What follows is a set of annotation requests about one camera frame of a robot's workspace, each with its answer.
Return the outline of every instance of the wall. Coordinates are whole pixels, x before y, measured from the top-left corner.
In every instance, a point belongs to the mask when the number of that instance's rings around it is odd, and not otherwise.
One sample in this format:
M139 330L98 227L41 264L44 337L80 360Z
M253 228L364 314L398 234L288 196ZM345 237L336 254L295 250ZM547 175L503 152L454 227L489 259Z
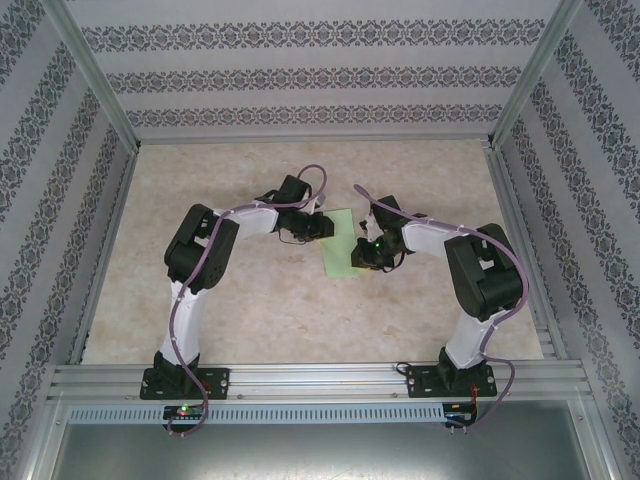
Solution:
M640 476L640 1L586 1L502 154L571 356Z
M488 134L558 0L69 1L143 140Z
M0 5L0 478L67 362L130 156L37 1Z

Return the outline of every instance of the black plastic bracket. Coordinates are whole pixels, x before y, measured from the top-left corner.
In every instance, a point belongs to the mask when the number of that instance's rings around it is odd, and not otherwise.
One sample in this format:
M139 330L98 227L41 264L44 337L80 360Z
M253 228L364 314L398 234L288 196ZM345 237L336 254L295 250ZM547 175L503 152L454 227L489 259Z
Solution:
M478 231L513 251L499 225L490 223ZM502 251L473 235L447 240L444 248L456 298L468 315L484 322L494 313L516 306L522 297L522 279ZM481 260L493 266L485 269Z
M278 210L276 229L290 231L299 242L311 242L334 235L333 221L322 212L310 215L295 209Z
M172 282L184 283L191 276L205 249L196 238L204 239L211 235L217 221L218 216L204 205L198 203L189 209L164 254L164 263L169 267L168 275ZM239 228L236 222L228 218L222 220L202 270L189 285L194 295L218 284L227 268Z
M495 397L498 394L493 369L486 363L460 375L452 388L442 381L437 365L410 365L405 372L409 398L471 397L475 385L478 397Z
M229 391L228 368L198 368L196 377L207 390L209 400L226 400ZM194 385L183 393L175 385L163 380L154 368L147 368L142 376L140 387L142 400L202 400L200 390Z
M189 369L207 390L209 400L225 400L229 391L228 368L198 367L198 358ZM202 400L202 393L180 365L167 362L160 352L153 358L153 368L147 368L140 387L142 400Z
M400 205L393 195L381 198L378 202L400 210ZM369 242L367 238L357 239L357 245L351 252L351 266L382 270L388 273L402 263L400 260L396 265L395 257L397 255L403 254L402 258L404 258L404 255L414 253L407 249L402 237L402 227L409 223L409 219L373 203L371 204L371 213L383 233L372 242ZM365 233L368 233L366 221L360 222L360 226Z

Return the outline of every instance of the floor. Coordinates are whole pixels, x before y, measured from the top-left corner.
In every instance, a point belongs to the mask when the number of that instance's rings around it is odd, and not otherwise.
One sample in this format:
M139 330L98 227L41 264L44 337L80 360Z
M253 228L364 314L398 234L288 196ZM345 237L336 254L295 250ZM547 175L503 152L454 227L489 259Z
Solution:
M411 213L503 223L479 141L143 146L84 363L151 363L170 308L163 254L191 205L247 203L308 163L329 172L323 209L351 208L356 234L368 204L353 183L377 198L395 195ZM318 185L320 176L305 180ZM236 244L210 294L201 363L435 360L459 313L443 260L413 255L388 275L331 279L317 243L263 235ZM501 326L489 353L542 358L528 309Z

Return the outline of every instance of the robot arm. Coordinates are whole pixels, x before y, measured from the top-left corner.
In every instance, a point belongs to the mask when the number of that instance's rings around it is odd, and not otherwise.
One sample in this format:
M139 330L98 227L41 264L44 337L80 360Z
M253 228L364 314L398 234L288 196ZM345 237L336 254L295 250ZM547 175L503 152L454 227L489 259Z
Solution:
M253 203L290 204L304 201L310 196L309 184L288 175L279 190L272 190ZM202 270L184 292L174 317L175 343L190 370L195 371L198 366L198 336L207 297L224 275L235 242L282 229L290 231L300 242L333 236L333 222L322 213L315 212L315 207L316 201L312 201L303 208L245 209L233 212L222 220ZM203 255L222 213L223 210L194 205L169 244L164 262L169 267L172 305ZM173 348L169 329L153 364L160 377L183 393L192 388L192 382L185 375Z
M392 196L379 201L400 210ZM514 264L473 235L409 221L378 205L372 205L361 225L369 237L358 239L351 255L354 267L389 271L385 269L394 268L398 254L416 252L447 259L462 313L453 337L440 353L438 374L448 390L457 390L465 372L484 365L481 346L492 323L513 309L522 296L522 281ZM374 239L371 231L381 234ZM500 226L489 224L478 231L511 249Z

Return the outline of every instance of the slotted metal strip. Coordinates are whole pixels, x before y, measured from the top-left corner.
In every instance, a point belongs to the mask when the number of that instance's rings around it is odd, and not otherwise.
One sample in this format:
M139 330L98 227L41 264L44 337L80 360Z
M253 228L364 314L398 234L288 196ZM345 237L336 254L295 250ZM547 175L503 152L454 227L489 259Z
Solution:
M162 423L162 405L73 406L73 425L157 425ZM335 424L335 423L424 423L443 422L442 403L345 404L345 405L215 405L208 424ZM178 420L196 423L195 420Z

